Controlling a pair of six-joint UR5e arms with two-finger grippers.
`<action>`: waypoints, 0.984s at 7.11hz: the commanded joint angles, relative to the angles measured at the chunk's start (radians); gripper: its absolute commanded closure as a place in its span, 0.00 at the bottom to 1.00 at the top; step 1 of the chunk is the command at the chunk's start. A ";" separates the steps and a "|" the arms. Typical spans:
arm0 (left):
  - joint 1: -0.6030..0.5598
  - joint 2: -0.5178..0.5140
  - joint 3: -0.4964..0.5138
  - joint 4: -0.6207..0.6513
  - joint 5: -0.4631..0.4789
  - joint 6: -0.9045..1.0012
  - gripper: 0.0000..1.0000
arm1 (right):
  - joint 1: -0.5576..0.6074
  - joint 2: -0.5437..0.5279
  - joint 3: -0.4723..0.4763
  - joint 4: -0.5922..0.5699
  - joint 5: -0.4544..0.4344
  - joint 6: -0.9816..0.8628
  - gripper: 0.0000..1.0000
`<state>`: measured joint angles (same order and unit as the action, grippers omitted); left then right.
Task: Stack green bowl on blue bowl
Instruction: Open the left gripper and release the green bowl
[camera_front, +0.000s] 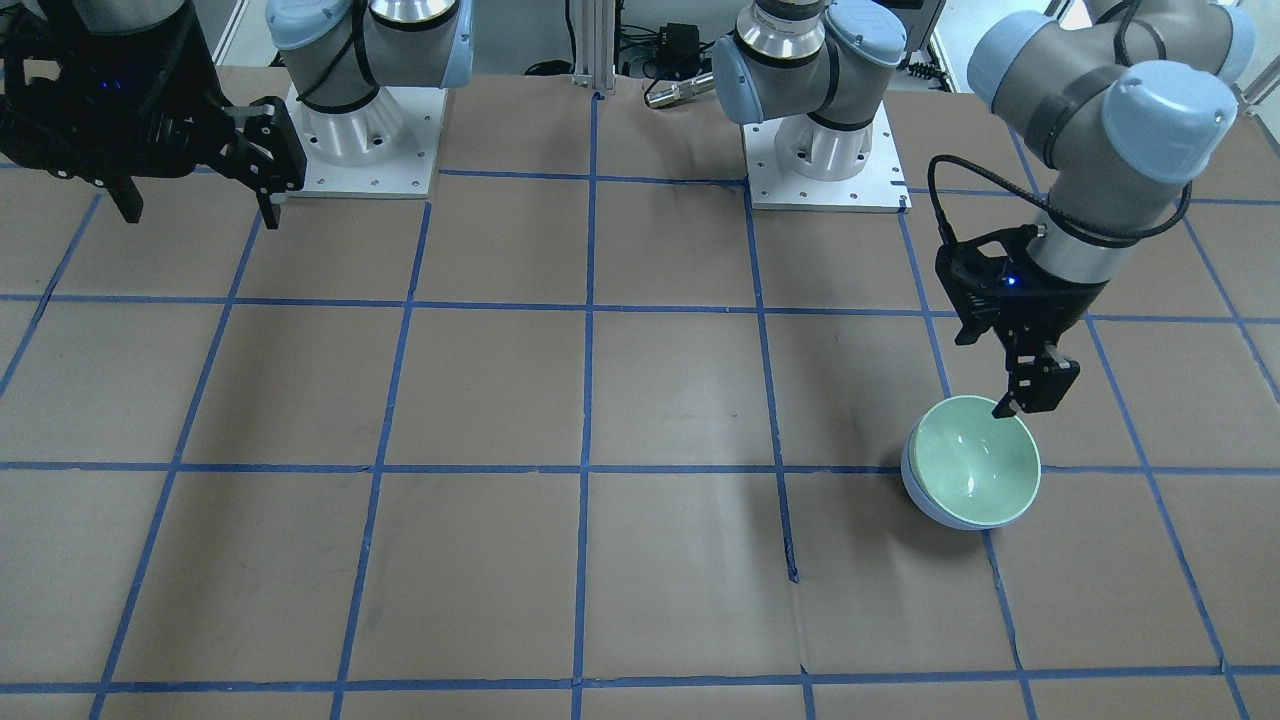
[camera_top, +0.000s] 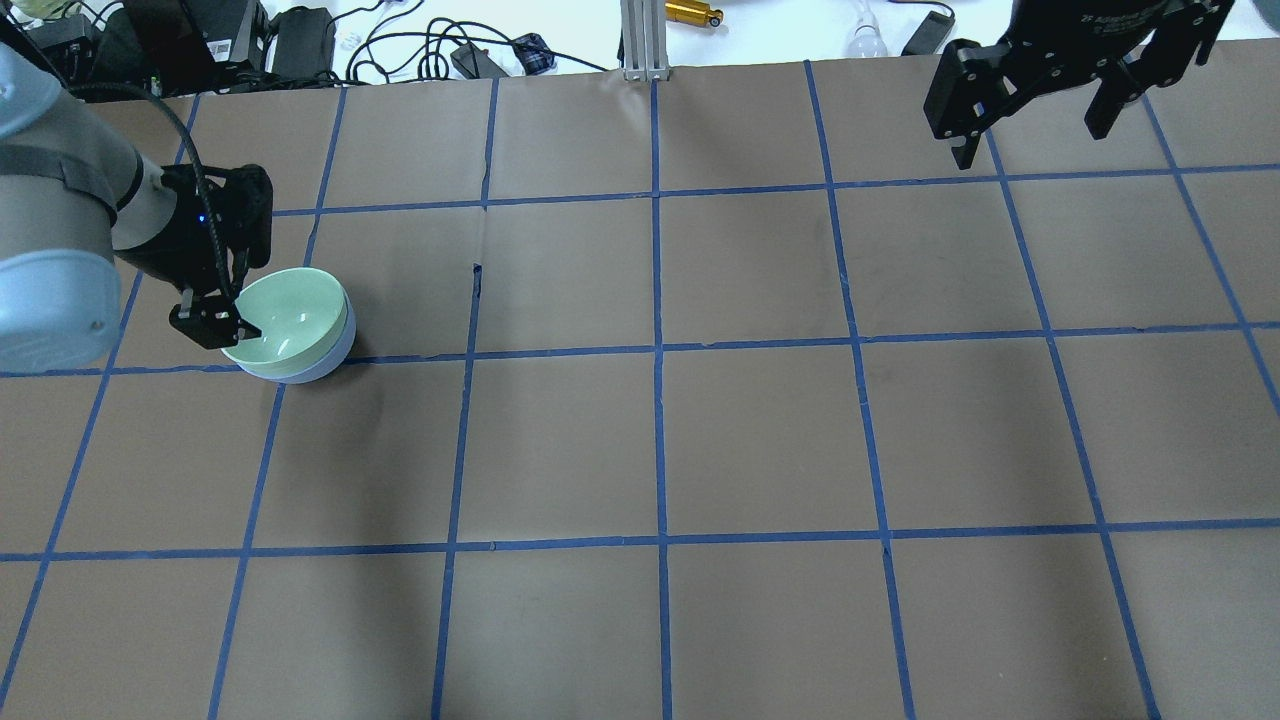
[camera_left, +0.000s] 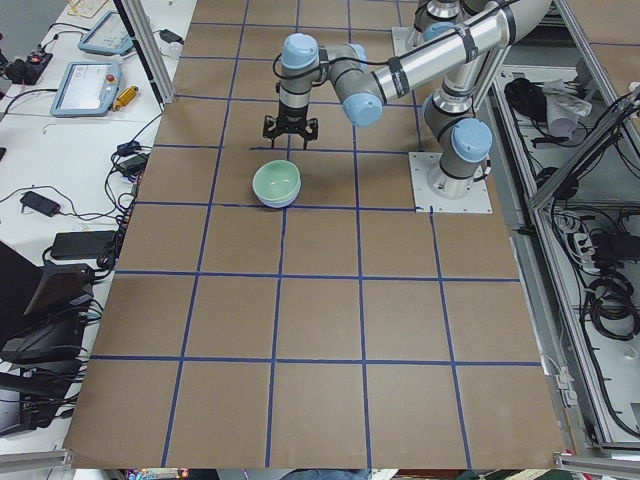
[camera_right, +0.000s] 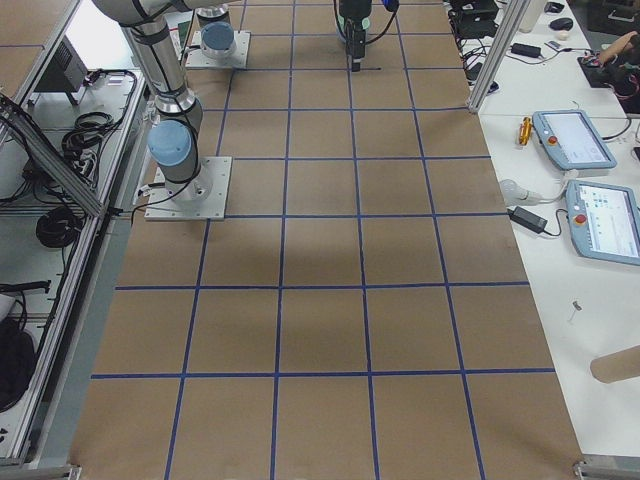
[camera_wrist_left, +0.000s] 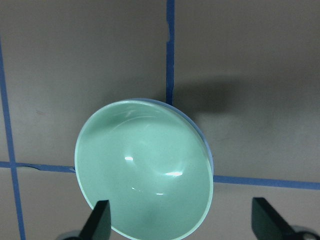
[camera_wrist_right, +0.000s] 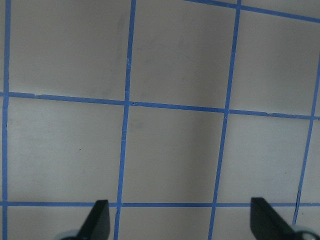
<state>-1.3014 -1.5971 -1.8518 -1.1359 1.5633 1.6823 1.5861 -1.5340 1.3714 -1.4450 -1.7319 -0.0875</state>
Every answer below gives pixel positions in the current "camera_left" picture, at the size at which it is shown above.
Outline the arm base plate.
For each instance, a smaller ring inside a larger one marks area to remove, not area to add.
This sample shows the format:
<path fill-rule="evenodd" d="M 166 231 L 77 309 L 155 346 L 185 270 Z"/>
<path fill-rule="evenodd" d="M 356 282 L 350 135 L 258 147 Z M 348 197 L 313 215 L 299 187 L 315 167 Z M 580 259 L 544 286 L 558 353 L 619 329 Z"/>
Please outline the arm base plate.
<path fill-rule="evenodd" d="M 425 43 L 424 33 L 413 27 L 393 27 L 391 31 L 394 54 L 392 58 L 411 54 Z"/>
<path fill-rule="evenodd" d="M 408 154 L 414 209 L 422 213 L 491 214 L 483 171 L 476 167 L 468 179 L 453 179 L 441 169 L 439 152 Z"/>

